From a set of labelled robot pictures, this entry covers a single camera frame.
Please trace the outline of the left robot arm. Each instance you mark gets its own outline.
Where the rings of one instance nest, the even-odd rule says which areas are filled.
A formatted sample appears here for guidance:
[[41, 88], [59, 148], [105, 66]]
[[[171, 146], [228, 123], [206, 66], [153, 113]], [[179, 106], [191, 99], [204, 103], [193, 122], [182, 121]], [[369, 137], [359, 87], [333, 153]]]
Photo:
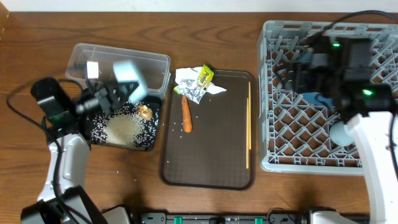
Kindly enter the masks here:
[[45, 113], [40, 128], [46, 135], [50, 165], [37, 202], [21, 212], [22, 223], [132, 223], [123, 206], [101, 212], [84, 190], [91, 151], [90, 117], [121, 108], [139, 86], [110, 82], [85, 89], [73, 101], [58, 80], [43, 78], [30, 90]]

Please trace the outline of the light blue cup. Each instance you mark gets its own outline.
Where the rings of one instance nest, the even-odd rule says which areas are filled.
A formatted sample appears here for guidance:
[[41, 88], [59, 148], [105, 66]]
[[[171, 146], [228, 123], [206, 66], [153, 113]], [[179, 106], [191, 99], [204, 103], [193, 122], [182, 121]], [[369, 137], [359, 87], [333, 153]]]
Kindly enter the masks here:
[[335, 144], [343, 147], [354, 143], [354, 140], [349, 133], [348, 126], [342, 121], [331, 126], [330, 138]]

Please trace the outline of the white paper napkin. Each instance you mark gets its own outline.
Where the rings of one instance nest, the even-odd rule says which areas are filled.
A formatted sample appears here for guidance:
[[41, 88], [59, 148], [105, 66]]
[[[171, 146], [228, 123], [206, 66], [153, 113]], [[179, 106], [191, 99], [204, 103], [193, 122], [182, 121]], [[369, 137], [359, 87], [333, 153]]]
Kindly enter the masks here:
[[[176, 84], [180, 84], [184, 80], [188, 80], [190, 82], [196, 81], [200, 72], [202, 71], [203, 66], [201, 67], [190, 67], [190, 68], [178, 68], [175, 71], [175, 82]], [[227, 91], [227, 89], [216, 86], [212, 82], [208, 85], [206, 92], [212, 95], [219, 94], [221, 92]]]

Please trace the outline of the light blue rice bowl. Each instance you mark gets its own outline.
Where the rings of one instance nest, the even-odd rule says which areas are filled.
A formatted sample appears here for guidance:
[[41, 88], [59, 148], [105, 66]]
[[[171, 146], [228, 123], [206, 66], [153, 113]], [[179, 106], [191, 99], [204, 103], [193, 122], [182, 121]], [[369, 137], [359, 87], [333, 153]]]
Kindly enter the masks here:
[[146, 80], [141, 71], [130, 60], [114, 62], [113, 71], [118, 83], [137, 82], [137, 88], [129, 95], [129, 102], [137, 103], [147, 96]]

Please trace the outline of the dark blue plate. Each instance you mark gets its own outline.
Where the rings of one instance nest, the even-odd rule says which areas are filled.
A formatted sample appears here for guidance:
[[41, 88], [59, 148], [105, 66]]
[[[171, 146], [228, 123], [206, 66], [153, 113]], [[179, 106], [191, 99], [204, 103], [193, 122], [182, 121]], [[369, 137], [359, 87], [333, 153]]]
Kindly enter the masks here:
[[302, 96], [308, 104], [323, 106], [324, 103], [326, 103], [328, 106], [333, 106], [333, 100], [331, 98], [325, 98], [317, 92], [302, 93]]

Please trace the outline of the orange carrot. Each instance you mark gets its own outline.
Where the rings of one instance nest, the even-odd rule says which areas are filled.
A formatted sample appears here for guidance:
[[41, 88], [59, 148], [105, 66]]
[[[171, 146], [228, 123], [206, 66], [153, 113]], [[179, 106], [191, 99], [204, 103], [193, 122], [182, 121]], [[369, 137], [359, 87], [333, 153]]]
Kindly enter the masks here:
[[193, 124], [188, 104], [188, 98], [185, 95], [182, 96], [182, 115], [183, 115], [183, 130], [186, 133], [190, 133], [192, 131]]

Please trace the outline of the snack wrapper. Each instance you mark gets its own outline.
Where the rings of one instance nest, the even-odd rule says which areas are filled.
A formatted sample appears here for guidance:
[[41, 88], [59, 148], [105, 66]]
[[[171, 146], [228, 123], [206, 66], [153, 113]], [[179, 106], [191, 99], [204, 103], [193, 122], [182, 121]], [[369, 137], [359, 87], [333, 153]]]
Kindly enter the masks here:
[[206, 65], [195, 68], [179, 68], [176, 70], [177, 86], [174, 91], [199, 104], [207, 92], [213, 76], [214, 72]]

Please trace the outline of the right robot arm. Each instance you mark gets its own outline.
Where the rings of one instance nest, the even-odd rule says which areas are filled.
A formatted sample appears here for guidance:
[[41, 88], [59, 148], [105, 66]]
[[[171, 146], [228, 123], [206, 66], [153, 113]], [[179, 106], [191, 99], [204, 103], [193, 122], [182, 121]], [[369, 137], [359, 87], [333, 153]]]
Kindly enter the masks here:
[[283, 88], [330, 98], [364, 170], [370, 223], [397, 222], [397, 103], [387, 83], [372, 83], [368, 37], [307, 38], [305, 53], [275, 68]]

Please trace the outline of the wooden chopsticks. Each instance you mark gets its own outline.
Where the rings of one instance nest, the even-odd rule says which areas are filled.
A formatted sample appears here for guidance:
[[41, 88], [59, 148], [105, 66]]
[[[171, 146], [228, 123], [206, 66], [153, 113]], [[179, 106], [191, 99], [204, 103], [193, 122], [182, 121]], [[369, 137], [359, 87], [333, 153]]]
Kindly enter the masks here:
[[249, 99], [246, 98], [246, 169], [249, 169]]

